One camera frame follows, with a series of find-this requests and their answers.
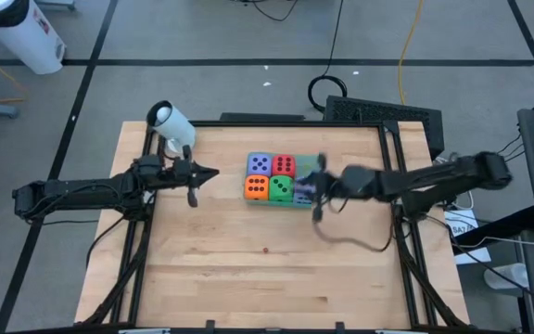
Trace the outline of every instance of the purple dice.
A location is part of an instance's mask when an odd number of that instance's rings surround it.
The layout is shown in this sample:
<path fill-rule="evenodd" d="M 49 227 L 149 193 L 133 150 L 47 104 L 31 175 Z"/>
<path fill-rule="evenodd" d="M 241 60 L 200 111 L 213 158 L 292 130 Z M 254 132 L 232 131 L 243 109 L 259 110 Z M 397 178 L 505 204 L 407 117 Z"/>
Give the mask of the purple dice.
<path fill-rule="evenodd" d="M 312 204 L 311 200 L 306 197 L 306 194 L 298 191 L 294 193 L 293 202 L 296 204 Z"/>
<path fill-rule="evenodd" d="M 271 156 L 254 153 L 248 155 L 248 175 L 265 175 L 271 177 Z"/>
<path fill-rule="evenodd" d="M 296 204 L 311 204 L 311 200 L 306 193 L 314 193 L 315 187 L 312 185 L 300 185 L 296 183 L 294 185 L 294 203 Z"/>

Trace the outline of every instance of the wooden table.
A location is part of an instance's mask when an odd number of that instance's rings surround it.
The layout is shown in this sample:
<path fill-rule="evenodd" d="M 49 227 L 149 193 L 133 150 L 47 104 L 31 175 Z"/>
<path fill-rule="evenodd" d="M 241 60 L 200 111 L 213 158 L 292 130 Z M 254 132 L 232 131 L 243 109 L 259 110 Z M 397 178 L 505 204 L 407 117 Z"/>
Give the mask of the wooden table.
<path fill-rule="evenodd" d="M 141 155 L 145 131 L 143 122 L 123 124 L 111 174 L 125 171 Z M 407 168 L 428 166 L 422 124 L 402 122 L 400 133 Z M 203 328 L 213 319 L 218 328 L 332 328 L 337 321 L 346 328 L 409 328 L 394 241 L 383 253 L 332 245 L 314 235 L 309 210 L 248 206 L 242 194 L 251 151 L 322 151 L 334 173 L 349 163 L 383 169 L 372 128 L 197 128 L 193 156 L 220 175 L 197 192 L 196 209 L 186 204 L 184 189 L 159 192 L 137 326 Z M 431 214 L 442 219 L 441 212 Z M 119 217 L 103 211 L 97 233 Z M 351 201 L 341 214 L 325 208 L 322 227 L 332 236 L 380 247 L 390 217 L 388 204 Z M 92 253 L 76 321 L 90 315 L 115 283 L 126 229 L 126 223 L 118 227 Z M 468 321 L 447 231 L 421 222 L 420 232 L 430 282 Z M 415 280 L 413 286 L 425 323 L 421 290 Z M 130 299 L 128 288 L 121 319 Z"/>

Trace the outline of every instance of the orange dice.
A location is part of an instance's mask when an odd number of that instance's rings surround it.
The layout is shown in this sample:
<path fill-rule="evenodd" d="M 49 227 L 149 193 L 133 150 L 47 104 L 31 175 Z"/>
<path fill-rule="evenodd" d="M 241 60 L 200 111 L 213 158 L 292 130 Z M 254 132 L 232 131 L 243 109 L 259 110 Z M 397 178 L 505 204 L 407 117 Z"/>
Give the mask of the orange dice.
<path fill-rule="evenodd" d="M 247 176 L 245 199 L 269 200 L 269 177 L 264 175 Z"/>

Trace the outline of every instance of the red dice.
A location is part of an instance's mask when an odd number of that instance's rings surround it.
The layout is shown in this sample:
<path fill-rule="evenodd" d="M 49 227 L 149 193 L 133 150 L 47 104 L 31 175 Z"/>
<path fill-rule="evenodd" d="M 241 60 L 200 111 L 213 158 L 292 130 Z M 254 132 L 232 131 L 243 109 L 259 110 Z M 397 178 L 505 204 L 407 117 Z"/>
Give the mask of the red dice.
<path fill-rule="evenodd" d="M 274 156 L 271 173 L 273 176 L 286 175 L 294 178 L 296 176 L 296 160 L 294 156 L 286 154 Z"/>

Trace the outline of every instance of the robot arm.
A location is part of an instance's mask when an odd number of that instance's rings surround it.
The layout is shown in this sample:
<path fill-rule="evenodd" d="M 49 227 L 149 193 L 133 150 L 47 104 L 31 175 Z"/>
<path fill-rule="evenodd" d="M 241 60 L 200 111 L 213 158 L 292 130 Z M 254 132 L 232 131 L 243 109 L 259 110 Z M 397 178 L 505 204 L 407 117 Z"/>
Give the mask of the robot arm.
<path fill-rule="evenodd" d="M 407 173 L 384 172 L 360 165 L 347 166 L 340 177 L 326 171 L 326 157 L 318 158 L 320 171 L 299 181 L 311 185 L 306 195 L 315 203 L 312 220 L 323 218 L 323 200 L 376 199 L 391 202 L 401 199 L 403 215 L 421 218 L 434 204 L 453 200 L 474 188 L 502 189 L 512 181 L 504 158 L 496 153 L 481 152 L 456 161 L 422 168 Z"/>
<path fill-rule="evenodd" d="M 132 219 L 141 212 L 146 191 L 188 186 L 188 203 L 196 207 L 195 189 L 218 173 L 192 161 L 190 147 L 184 147 L 184 157 L 175 158 L 169 168 L 164 168 L 161 157 L 147 155 L 108 179 L 32 182 L 13 191 L 14 211 L 24 220 L 34 220 L 61 210 L 114 209 Z"/>

